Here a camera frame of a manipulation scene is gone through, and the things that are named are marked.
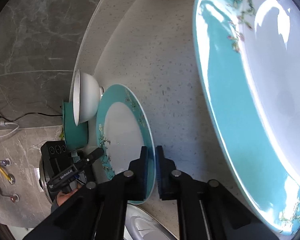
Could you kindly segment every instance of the green container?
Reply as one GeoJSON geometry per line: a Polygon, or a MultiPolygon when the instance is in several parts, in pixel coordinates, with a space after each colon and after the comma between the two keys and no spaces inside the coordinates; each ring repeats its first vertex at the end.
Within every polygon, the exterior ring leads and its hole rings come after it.
{"type": "Polygon", "coordinates": [[[88,122],[75,125],[72,102],[63,102],[62,116],[67,150],[73,151],[85,147],[88,144],[88,122]]]}

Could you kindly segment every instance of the camera lens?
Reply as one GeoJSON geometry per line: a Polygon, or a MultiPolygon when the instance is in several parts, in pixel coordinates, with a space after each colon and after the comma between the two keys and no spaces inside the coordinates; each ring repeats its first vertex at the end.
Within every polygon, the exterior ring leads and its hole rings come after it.
{"type": "Polygon", "coordinates": [[[54,154],[54,148],[53,148],[53,147],[50,147],[50,148],[49,148],[49,152],[50,152],[51,154],[54,154]]]}
{"type": "Polygon", "coordinates": [[[61,153],[61,147],[59,145],[56,146],[56,152],[59,154],[61,153]]]}

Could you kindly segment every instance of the black device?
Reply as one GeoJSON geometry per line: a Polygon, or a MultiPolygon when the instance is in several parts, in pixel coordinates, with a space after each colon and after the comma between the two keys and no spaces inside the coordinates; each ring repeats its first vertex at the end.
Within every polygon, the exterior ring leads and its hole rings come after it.
{"type": "MultiPolygon", "coordinates": [[[[216,180],[197,181],[176,169],[156,147],[162,200],[177,200],[180,240],[278,240],[216,180]]],[[[24,240],[122,240],[128,200],[146,196],[147,148],[129,170],[111,181],[89,182],[42,221],[24,240]]],[[[294,237],[300,240],[300,230],[294,237]]]]}
{"type": "Polygon", "coordinates": [[[84,156],[79,152],[80,160],[74,162],[72,153],[66,149],[64,141],[47,141],[41,147],[41,154],[44,169],[49,176],[47,188],[50,193],[57,193],[60,190],[69,193],[69,184],[84,173],[86,181],[95,181],[91,165],[103,155],[103,149],[97,148],[89,155],[84,156]]]}

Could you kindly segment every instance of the oval plate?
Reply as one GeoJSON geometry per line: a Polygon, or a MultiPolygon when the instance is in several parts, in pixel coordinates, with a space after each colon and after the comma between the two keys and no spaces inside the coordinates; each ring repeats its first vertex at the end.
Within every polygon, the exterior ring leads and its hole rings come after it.
{"type": "MultiPolygon", "coordinates": [[[[155,150],[150,126],[142,106],[133,92],[124,85],[110,86],[103,94],[97,112],[97,143],[105,151],[103,169],[111,180],[138,159],[141,147],[148,148],[146,201],[155,183],[155,150]]],[[[130,201],[142,204],[144,201],[130,201]]]]}
{"type": "MultiPolygon", "coordinates": [[[[277,8],[282,1],[270,0],[277,8]]],[[[254,44],[251,42],[253,37],[258,37],[254,29],[261,27],[261,18],[270,11],[270,16],[272,19],[275,16],[279,25],[287,19],[285,15],[290,13],[290,7],[287,11],[271,11],[269,2],[266,4],[269,8],[265,8],[264,2],[195,0],[194,47],[210,116],[237,184],[266,225],[276,232],[292,235],[300,228],[300,178],[289,169],[289,164],[282,161],[256,103],[255,79],[251,79],[249,71],[255,70],[253,64],[258,65],[256,59],[263,62],[264,58],[255,57],[251,61],[247,58],[251,52],[260,56],[260,52],[277,49],[269,47],[272,40],[268,39],[263,48],[253,48],[248,52],[249,46],[254,44]],[[257,19],[260,4],[263,4],[264,15],[257,19]]],[[[285,28],[287,25],[281,25],[275,31],[286,43],[285,28]]]]}

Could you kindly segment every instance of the teal plate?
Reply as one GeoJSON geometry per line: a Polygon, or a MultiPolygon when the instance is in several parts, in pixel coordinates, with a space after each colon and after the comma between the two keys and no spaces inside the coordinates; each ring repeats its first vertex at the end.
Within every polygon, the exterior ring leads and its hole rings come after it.
{"type": "Polygon", "coordinates": [[[140,157],[142,146],[148,148],[146,201],[155,183],[154,143],[142,106],[126,86],[112,85],[103,94],[97,112],[97,143],[105,151],[101,163],[109,180],[127,170],[130,161],[140,157]]]}
{"type": "Polygon", "coordinates": [[[243,1],[195,0],[199,74],[219,143],[243,195],[271,229],[293,235],[300,228],[300,183],[280,161],[250,92],[241,50],[247,41],[239,30],[253,30],[255,22],[247,19],[258,8],[248,0],[241,10],[243,1]]]}

